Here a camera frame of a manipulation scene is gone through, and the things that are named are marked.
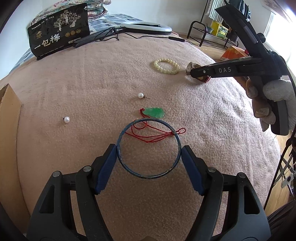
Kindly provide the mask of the right hand in white glove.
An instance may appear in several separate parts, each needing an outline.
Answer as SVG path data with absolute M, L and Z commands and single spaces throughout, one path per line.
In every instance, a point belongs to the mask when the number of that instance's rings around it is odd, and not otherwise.
M 262 88 L 264 97 L 260 97 L 257 88 L 250 79 L 245 82 L 247 96 L 252 99 L 253 113 L 260 120 L 261 128 L 265 132 L 276 121 L 274 112 L 271 110 L 268 100 L 278 102 L 284 100 L 287 105 L 288 128 L 295 128 L 295 92 L 291 81 L 274 80 Z

